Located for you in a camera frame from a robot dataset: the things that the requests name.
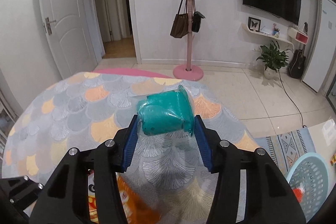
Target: wall socket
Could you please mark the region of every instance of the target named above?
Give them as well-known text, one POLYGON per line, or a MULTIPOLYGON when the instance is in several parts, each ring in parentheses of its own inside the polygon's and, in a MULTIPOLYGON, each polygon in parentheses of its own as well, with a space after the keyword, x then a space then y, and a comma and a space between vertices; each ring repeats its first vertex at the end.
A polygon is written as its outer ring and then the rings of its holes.
POLYGON ((258 48, 253 49, 253 52, 262 52, 261 47, 259 46, 258 48))

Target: metal screw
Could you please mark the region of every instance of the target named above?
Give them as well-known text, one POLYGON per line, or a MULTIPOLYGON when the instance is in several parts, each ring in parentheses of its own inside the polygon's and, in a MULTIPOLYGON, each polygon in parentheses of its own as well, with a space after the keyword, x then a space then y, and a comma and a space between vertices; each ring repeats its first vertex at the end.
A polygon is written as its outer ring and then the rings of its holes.
POLYGON ((71 148, 71 149, 69 150, 69 154, 70 154, 71 156, 76 155, 77 152, 78 152, 78 149, 77 149, 77 148, 71 148))
POLYGON ((229 143, 228 141, 226 141, 226 140, 221 140, 221 141, 219 142, 219 145, 220 145, 221 147, 228 147, 228 146, 230 145, 230 143, 229 143))
POLYGON ((263 148, 258 148, 258 149, 257 149, 257 153, 258 153, 260 156, 263 156, 263 155, 266 154, 266 151, 265 151, 265 149, 263 149, 263 148))
POLYGON ((105 145, 106 145, 107 147, 114 146, 114 145, 115 145, 115 141, 114 141, 114 140, 107 140, 107 141, 105 142, 105 145))

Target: white refrigerator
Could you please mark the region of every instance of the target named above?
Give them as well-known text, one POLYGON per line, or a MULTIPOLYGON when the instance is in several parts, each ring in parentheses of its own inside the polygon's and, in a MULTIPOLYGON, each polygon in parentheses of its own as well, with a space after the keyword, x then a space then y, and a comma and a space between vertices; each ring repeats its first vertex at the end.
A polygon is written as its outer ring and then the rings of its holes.
POLYGON ((336 3, 319 0, 309 61, 302 81, 318 92, 328 73, 336 48, 336 3))

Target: light blue laundry basket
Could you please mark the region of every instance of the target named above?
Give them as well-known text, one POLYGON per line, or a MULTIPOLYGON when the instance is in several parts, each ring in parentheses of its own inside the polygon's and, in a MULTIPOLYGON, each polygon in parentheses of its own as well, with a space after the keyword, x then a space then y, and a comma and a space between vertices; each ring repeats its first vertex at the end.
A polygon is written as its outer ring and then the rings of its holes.
POLYGON ((306 153, 295 161, 286 175, 292 189, 302 182, 305 193, 300 203, 308 222, 327 199, 328 165, 317 153, 306 153))

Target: pink coat rack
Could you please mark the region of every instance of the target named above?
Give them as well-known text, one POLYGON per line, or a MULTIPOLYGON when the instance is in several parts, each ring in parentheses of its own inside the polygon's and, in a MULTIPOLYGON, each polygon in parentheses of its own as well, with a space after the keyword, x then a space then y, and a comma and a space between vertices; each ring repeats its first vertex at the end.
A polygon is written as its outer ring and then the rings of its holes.
POLYGON ((203 77, 203 71, 200 67, 191 64, 191 50, 193 45, 193 0, 188 0, 188 46, 187 46, 187 64, 179 65, 173 70, 177 79, 186 79, 197 81, 203 77))

